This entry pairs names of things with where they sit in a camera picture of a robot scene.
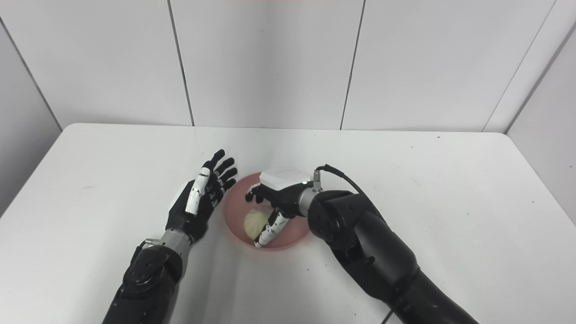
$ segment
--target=white wall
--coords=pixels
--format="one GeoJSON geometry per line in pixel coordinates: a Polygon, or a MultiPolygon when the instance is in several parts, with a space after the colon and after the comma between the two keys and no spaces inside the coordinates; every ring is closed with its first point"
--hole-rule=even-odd
{"type": "Polygon", "coordinates": [[[576,224],[576,35],[572,34],[508,135],[576,224]]]}
{"type": "Polygon", "coordinates": [[[0,216],[59,134],[0,24],[0,216]]]}
{"type": "Polygon", "coordinates": [[[199,126],[338,129],[362,0],[172,0],[199,126]]]}
{"type": "Polygon", "coordinates": [[[367,0],[343,128],[482,131],[554,2],[367,0]]]}
{"type": "Polygon", "coordinates": [[[0,14],[62,127],[191,125],[165,0],[0,0],[0,14]]]}
{"type": "Polygon", "coordinates": [[[462,131],[504,131],[576,18],[576,0],[171,1],[181,60],[168,0],[0,13],[64,127],[462,131]]]}

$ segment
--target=wall seam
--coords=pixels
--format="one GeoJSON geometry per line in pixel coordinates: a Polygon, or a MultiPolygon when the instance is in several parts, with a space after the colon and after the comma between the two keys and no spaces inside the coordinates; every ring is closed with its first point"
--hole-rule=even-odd
{"type": "Polygon", "coordinates": [[[350,67],[350,76],[348,77],[348,87],[346,88],[346,98],[344,99],[344,109],[342,109],[342,119],[340,120],[340,130],[342,130],[342,125],[344,124],[344,114],[346,113],[346,104],[348,103],[348,94],[350,93],[350,84],[352,83],[352,72],[354,71],[354,61],[356,60],[356,50],[358,49],[358,40],[360,39],[360,29],[362,28],[362,19],[364,18],[365,7],[366,7],[366,0],[362,2],[362,12],[360,13],[358,34],[356,35],[356,43],[354,44],[354,54],[352,55],[352,66],[350,67]]]}
{"type": "Polygon", "coordinates": [[[488,123],[490,123],[490,119],[492,119],[492,116],[494,115],[494,112],[496,111],[496,109],[498,109],[498,106],[500,105],[500,102],[502,101],[502,98],[504,98],[504,95],[506,94],[506,92],[508,91],[508,88],[510,87],[510,84],[512,83],[512,80],[514,80],[514,77],[516,76],[516,73],[518,73],[518,70],[520,69],[520,67],[522,66],[522,63],[524,62],[524,59],[526,58],[526,56],[528,55],[528,52],[530,51],[530,49],[532,48],[532,45],[534,44],[534,41],[536,40],[536,38],[538,37],[538,34],[540,34],[540,31],[542,30],[542,27],[544,26],[544,24],[546,23],[546,20],[548,20],[548,16],[550,15],[550,13],[552,12],[552,9],[554,8],[554,6],[556,5],[556,2],[558,0],[554,0],[554,2],[552,3],[552,6],[550,6],[550,9],[548,10],[548,13],[546,14],[546,16],[544,17],[544,20],[542,21],[542,23],[540,24],[540,27],[538,27],[538,31],[536,31],[536,34],[534,35],[534,38],[532,39],[532,41],[530,42],[530,45],[528,46],[528,48],[526,49],[526,52],[524,52],[524,55],[522,56],[522,59],[520,60],[520,63],[518,64],[518,66],[516,67],[514,73],[512,74],[512,78],[510,78],[510,81],[508,81],[508,84],[506,85],[506,88],[504,89],[504,91],[502,92],[502,94],[500,95],[500,98],[498,99],[498,102],[496,102],[496,106],[494,107],[494,109],[492,110],[492,112],[490,113],[490,116],[488,116],[488,119],[486,120],[486,123],[484,124],[484,127],[482,127],[482,131],[484,131],[486,129],[486,127],[488,126],[488,123]]]}
{"type": "Polygon", "coordinates": [[[188,103],[188,112],[190,113],[190,121],[192,126],[194,124],[194,115],[192,114],[192,105],[190,104],[190,94],[188,93],[188,82],[186,81],[186,72],[184,72],[184,63],[182,62],[182,54],[180,52],[180,42],[178,41],[178,34],[176,33],[176,24],[174,23],[174,14],[172,13],[172,3],[170,0],[166,0],[168,3],[168,12],[170,14],[170,23],[172,24],[172,33],[174,34],[174,42],[176,43],[176,52],[178,53],[178,61],[180,62],[180,71],[182,72],[182,82],[184,84],[184,92],[186,93],[186,102],[188,103]]]}
{"type": "Polygon", "coordinates": [[[18,49],[18,46],[16,46],[16,43],[14,42],[14,39],[12,38],[12,35],[10,34],[10,32],[8,31],[8,27],[6,27],[6,24],[4,23],[4,20],[2,20],[2,17],[0,17],[0,25],[2,25],[2,28],[4,28],[4,31],[6,32],[6,35],[8,35],[8,39],[10,40],[12,46],[14,47],[14,49],[16,50],[16,53],[18,54],[18,57],[20,58],[20,61],[22,62],[22,64],[24,65],[24,68],[26,69],[26,72],[28,72],[28,75],[30,76],[30,79],[32,79],[32,82],[34,83],[34,87],[36,87],[36,90],[38,91],[38,94],[40,95],[40,97],[42,98],[42,101],[44,102],[44,104],[46,105],[46,109],[48,109],[48,112],[50,113],[50,115],[52,116],[52,118],[54,119],[54,122],[56,123],[56,126],[58,127],[58,129],[60,130],[60,132],[62,132],[62,126],[60,126],[60,123],[58,122],[58,120],[56,119],[56,115],[54,114],[54,112],[52,111],[52,108],[50,108],[50,105],[48,104],[48,101],[46,100],[46,97],[44,97],[44,94],[42,93],[42,90],[40,90],[40,87],[38,86],[38,83],[36,82],[36,79],[34,79],[34,76],[32,75],[32,72],[30,71],[30,68],[28,67],[28,65],[26,64],[26,61],[24,61],[24,57],[22,57],[22,53],[20,53],[20,50],[18,49]]]}
{"type": "Polygon", "coordinates": [[[524,110],[524,107],[526,107],[526,104],[528,104],[528,102],[530,101],[530,99],[534,95],[536,89],[538,88],[540,83],[542,83],[542,80],[544,79],[544,77],[546,76],[546,74],[548,73],[548,71],[550,70],[550,68],[554,64],[554,62],[556,61],[556,58],[558,58],[558,55],[560,55],[560,52],[562,52],[562,50],[564,49],[564,46],[566,45],[566,43],[568,42],[568,40],[570,39],[570,37],[574,33],[575,29],[576,29],[576,21],[572,24],[572,27],[570,27],[568,34],[566,35],[566,37],[564,37],[564,39],[560,43],[560,46],[554,52],[554,55],[552,55],[552,58],[550,59],[550,61],[548,62],[548,64],[544,68],[544,70],[542,71],[541,75],[538,77],[538,80],[536,80],[536,83],[534,83],[534,86],[532,86],[532,89],[530,89],[530,92],[528,92],[526,99],[524,99],[524,101],[520,105],[520,109],[518,109],[518,111],[514,115],[514,118],[512,118],[512,120],[510,121],[510,124],[508,124],[508,127],[504,131],[504,134],[508,134],[508,132],[512,128],[512,125],[514,124],[516,119],[518,119],[518,116],[520,116],[520,113],[522,113],[522,110],[524,110]]]}

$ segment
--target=steamed bun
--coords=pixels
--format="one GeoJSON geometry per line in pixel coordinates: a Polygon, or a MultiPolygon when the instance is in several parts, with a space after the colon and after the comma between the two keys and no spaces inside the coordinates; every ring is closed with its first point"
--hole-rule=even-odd
{"type": "Polygon", "coordinates": [[[270,206],[256,206],[252,208],[244,218],[244,231],[251,239],[256,239],[268,221],[274,208],[270,206]]]}

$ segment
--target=pink bowl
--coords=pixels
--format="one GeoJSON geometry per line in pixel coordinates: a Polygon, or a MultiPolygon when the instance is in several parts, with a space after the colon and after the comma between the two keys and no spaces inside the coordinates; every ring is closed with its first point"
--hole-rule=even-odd
{"type": "MultiPolygon", "coordinates": [[[[243,244],[253,248],[256,248],[254,241],[244,231],[244,217],[252,208],[257,206],[257,203],[247,202],[245,196],[250,186],[259,182],[260,173],[251,174],[240,179],[226,193],[222,207],[224,222],[232,235],[243,244]]],[[[264,201],[262,205],[270,205],[270,203],[264,201]]],[[[275,251],[289,248],[300,242],[308,232],[310,232],[310,229],[306,218],[296,217],[286,224],[282,232],[274,240],[258,250],[275,251]]]]}

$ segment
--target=robotic arm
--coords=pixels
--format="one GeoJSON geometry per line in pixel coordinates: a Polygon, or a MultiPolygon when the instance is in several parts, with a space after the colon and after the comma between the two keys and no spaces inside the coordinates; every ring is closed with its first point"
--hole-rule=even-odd
{"type": "Polygon", "coordinates": [[[275,212],[255,239],[256,247],[282,229],[274,228],[281,223],[278,220],[307,217],[312,233],[330,246],[356,283],[390,307],[383,323],[395,312],[406,324],[478,324],[421,271],[412,250],[390,229],[362,189],[338,169],[318,167],[313,181],[295,170],[264,171],[260,180],[246,199],[266,199],[275,212]],[[322,190],[322,170],[345,179],[358,193],[322,190]]]}
{"type": "Polygon", "coordinates": [[[168,213],[166,231],[159,240],[146,239],[136,248],[103,324],[162,324],[176,285],[184,275],[193,243],[208,230],[214,208],[236,180],[238,171],[229,158],[216,168],[224,150],[206,161],[196,180],[186,184],[168,213]]]}

